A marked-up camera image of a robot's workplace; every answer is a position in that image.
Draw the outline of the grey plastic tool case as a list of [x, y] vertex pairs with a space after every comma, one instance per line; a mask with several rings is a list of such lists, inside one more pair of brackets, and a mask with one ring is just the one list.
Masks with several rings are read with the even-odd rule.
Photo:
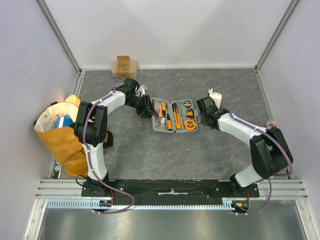
[[199, 129], [198, 110], [191, 99], [167, 101], [152, 97], [151, 102], [157, 112], [157, 115], [152, 117], [152, 128], [155, 132], [183, 134]]

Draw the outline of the orange pliers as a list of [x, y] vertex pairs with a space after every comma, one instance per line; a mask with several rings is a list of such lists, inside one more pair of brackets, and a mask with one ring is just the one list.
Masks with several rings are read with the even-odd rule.
[[165, 123], [165, 116], [163, 113], [163, 101], [153, 100], [154, 109], [157, 112], [157, 116], [155, 117], [155, 126], [159, 127], [160, 125]]

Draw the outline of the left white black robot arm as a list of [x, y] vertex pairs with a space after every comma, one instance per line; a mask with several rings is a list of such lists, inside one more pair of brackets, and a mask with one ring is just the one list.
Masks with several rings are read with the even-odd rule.
[[142, 118], [158, 115], [150, 96], [143, 93], [132, 78], [125, 78], [122, 85], [106, 96], [92, 102], [82, 101], [79, 105], [73, 130], [82, 144], [88, 166], [87, 177], [81, 184], [83, 197], [103, 197], [112, 192], [104, 161], [104, 149], [113, 144], [113, 135], [107, 130], [108, 114], [122, 106], [136, 109]]

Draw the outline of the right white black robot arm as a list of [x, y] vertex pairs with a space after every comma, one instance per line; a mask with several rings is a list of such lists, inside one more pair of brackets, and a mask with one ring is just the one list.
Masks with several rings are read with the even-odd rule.
[[233, 196], [242, 196], [247, 187], [279, 175], [287, 167], [289, 173], [292, 173], [294, 160], [279, 128], [267, 129], [252, 125], [229, 110], [218, 108], [210, 96], [199, 99], [196, 103], [204, 125], [230, 134], [250, 148], [251, 164], [229, 178], [229, 191]]

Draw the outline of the orange black screwdriver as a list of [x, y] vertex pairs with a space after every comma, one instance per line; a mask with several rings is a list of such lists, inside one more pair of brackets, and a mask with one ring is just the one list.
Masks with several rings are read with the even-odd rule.
[[171, 117], [170, 117], [169, 112], [167, 110], [165, 111], [165, 117], [166, 117], [167, 129], [169, 131], [172, 131], [173, 130], [173, 125], [172, 125]]
[[167, 114], [167, 107], [164, 101], [161, 102], [161, 113], [162, 113], [162, 117], [165, 118]]

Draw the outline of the orange tape measure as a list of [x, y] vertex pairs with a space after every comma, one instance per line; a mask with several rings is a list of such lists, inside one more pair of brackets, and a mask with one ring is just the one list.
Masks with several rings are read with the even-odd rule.
[[183, 124], [185, 129], [188, 131], [193, 131], [197, 128], [197, 123], [193, 119], [185, 120]]

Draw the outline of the orange utility knife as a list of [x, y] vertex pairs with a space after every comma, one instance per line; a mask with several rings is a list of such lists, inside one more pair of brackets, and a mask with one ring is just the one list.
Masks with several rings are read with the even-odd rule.
[[179, 115], [177, 104], [173, 103], [172, 104], [172, 108], [173, 108], [173, 114], [174, 114], [174, 121], [175, 121], [176, 129], [180, 130], [181, 129], [181, 121], [180, 121], [180, 115]]

